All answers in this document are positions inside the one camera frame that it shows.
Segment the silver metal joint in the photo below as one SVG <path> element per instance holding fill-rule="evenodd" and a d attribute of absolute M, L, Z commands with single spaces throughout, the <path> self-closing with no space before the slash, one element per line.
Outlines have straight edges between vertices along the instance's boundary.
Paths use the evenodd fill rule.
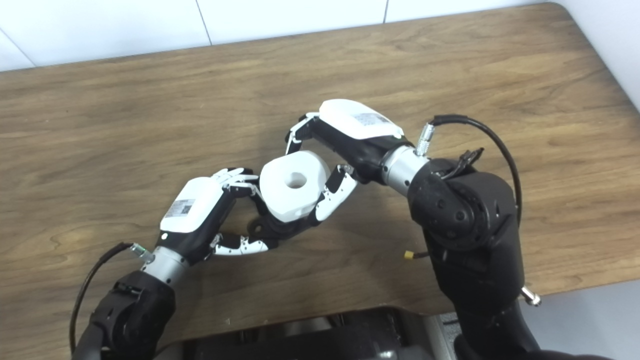
<path fill-rule="evenodd" d="M 382 180 L 405 197 L 416 173 L 429 162 L 414 151 L 412 146 L 400 146 L 383 160 Z"/>
<path fill-rule="evenodd" d="M 529 288 L 526 286 L 522 286 L 522 289 L 520 290 L 520 294 L 522 294 L 522 296 L 524 297 L 524 300 L 528 305 L 540 306 L 540 304 L 542 303 L 542 299 L 540 298 L 540 295 L 529 290 Z"/>
<path fill-rule="evenodd" d="M 142 247 L 142 245 L 140 245 L 139 243 L 133 243 L 129 250 L 131 250 L 131 252 L 133 252 L 133 254 L 137 258 L 140 258 L 142 261 L 144 261 L 145 264 L 151 264 L 156 259 L 155 255 Z"/>
<path fill-rule="evenodd" d="M 177 252 L 163 246 L 156 247 L 153 255 L 155 260 L 140 270 L 174 287 L 189 268 L 189 263 Z"/>
<path fill-rule="evenodd" d="M 431 143 L 431 138 L 433 137 L 433 132 L 435 131 L 435 126 L 427 123 L 422 128 L 422 133 L 420 134 L 420 138 L 418 138 L 418 144 L 415 146 L 414 154 L 417 156 L 426 156 L 427 150 L 429 150 L 429 144 Z"/>

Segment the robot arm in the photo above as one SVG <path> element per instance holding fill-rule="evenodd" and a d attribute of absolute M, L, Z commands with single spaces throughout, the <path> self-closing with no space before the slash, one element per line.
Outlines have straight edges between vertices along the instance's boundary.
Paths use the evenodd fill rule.
<path fill-rule="evenodd" d="M 479 124 L 461 115 L 436 119 L 414 147 L 374 110 L 355 101 L 329 100 L 291 129 L 287 152 L 315 138 L 344 158 L 361 183 L 388 185 L 407 198 L 412 219 L 423 228 L 438 285 L 458 313 L 460 354 L 496 359 L 536 351 L 517 302 L 520 294 L 531 304 L 540 298 L 524 287 L 513 191 L 501 178 L 472 167 L 482 149 L 457 161 L 427 158 L 435 126 Z"/>
<path fill-rule="evenodd" d="M 77 347 L 76 303 L 70 328 L 72 358 L 152 359 L 175 311 L 173 288 L 190 267 L 211 254 L 242 255 L 276 247 L 274 241 L 218 232 L 237 198 L 260 201 L 257 179 L 249 169 L 229 168 L 187 182 L 160 223 L 153 253 L 131 245 L 143 266 L 118 280 L 100 301 Z"/>

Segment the white wall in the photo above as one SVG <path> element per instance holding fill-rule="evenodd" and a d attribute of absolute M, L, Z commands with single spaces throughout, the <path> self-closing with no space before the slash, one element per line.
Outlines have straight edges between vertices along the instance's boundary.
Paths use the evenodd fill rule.
<path fill-rule="evenodd" d="M 0 0 L 0 71 L 542 0 Z"/>
<path fill-rule="evenodd" d="M 387 22 L 544 3 L 546 0 L 389 0 Z"/>
<path fill-rule="evenodd" d="M 0 28 L 37 66 L 210 45 L 183 0 L 0 0 Z"/>
<path fill-rule="evenodd" d="M 0 71 L 33 67 L 33 63 L 0 29 Z"/>
<path fill-rule="evenodd" d="M 213 44 L 382 24 L 387 0 L 198 0 Z"/>

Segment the wood grain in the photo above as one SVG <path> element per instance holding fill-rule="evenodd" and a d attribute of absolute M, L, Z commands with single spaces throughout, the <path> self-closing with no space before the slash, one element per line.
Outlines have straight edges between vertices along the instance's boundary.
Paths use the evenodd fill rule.
<path fill-rule="evenodd" d="M 151 247 L 188 180 L 259 170 L 325 99 L 382 112 L 416 138 L 439 113 L 489 124 L 524 185 L 527 282 L 549 294 L 640 277 L 640 122 L 570 16 L 554 4 L 0 74 L 0 357 L 68 357 L 67 326 L 89 268 L 118 241 Z M 432 156 L 487 146 L 463 126 Z M 330 164 L 338 159 L 312 143 Z M 224 228 L 253 216 L 240 202 Z M 179 286 L 164 342 L 381 304 L 450 310 L 405 201 L 356 189 L 321 227 L 267 254 L 214 258 Z M 138 264 L 121 256 L 87 315 Z"/>

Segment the qr code label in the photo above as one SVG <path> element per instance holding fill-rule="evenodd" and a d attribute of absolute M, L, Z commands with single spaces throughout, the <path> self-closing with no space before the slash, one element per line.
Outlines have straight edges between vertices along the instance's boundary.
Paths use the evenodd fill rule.
<path fill-rule="evenodd" d="M 166 212 L 165 218 L 185 217 L 189 215 L 191 207 L 196 199 L 176 200 Z"/>
<path fill-rule="evenodd" d="M 361 114 L 354 114 L 352 116 L 363 126 L 391 123 L 391 120 L 387 119 L 386 117 L 378 113 L 361 113 Z"/>

